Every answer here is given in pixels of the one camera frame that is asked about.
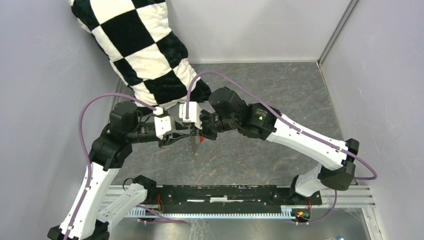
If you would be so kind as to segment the silver keyring with red tool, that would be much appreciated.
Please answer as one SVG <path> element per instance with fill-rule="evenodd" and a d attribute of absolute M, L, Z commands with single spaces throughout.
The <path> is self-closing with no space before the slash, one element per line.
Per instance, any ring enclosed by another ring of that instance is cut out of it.
<path fill-rule="evenodd" d="M 200 134 L 197 131 L 192 131 L 190 133 L 190 136 L 188 138 L 188 146 L 190 148 L 191 154 L 196 156 L 197 151 L 200 147 L 200 144 L 203 142 L 204 137 L 200 136 Z"/>

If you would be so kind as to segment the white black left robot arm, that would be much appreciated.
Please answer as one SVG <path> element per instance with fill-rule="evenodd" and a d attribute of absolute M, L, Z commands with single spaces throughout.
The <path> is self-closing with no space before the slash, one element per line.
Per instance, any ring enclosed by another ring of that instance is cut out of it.
<path fill-rule="evenodd" d="M 133 178 L 123 194 L 101 207 L 133 144 L 159 142 L 166 146 L 176 136 L 175 123 L 164 108 L 156 106 L 152 113 L 153 122 L 142 121 L 132 101 L 120 102 L 110 112 L 109 123 L 91 149 L 83 150 L 87 166 L 77 197 L 63 222 L 48 231 L 48 239 L 107 240 L 116 225 L 141 203 L 153 203 L 151 212 L 163 215 L 165 204 L 157 183 L 143 175 Z"/>

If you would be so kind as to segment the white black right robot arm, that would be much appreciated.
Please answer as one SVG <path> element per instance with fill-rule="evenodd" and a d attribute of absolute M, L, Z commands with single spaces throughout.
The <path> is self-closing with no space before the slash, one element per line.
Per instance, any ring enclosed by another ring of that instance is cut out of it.
<path fill-rule="evenodd" d="M 312 170 L 293 178 L 288 191 L 293 203 L 302 204 L 325 188 L 349 189 L 356 170 L 350 154 L 358 153 L 357 140 L 326 137 L 291 121 L 275 108 L 261 103 L 247 104 L 228 87 L 214 91 L 208 102 L 214 109 L 212 113 L 193 101 L 179 107 L 179 117 L 185 124 L 191 124 L 191 130 L 198 136 L 215 140 L 218 133 L 237 130 L 247 138 L 289 147 L 318 162 Z"/>

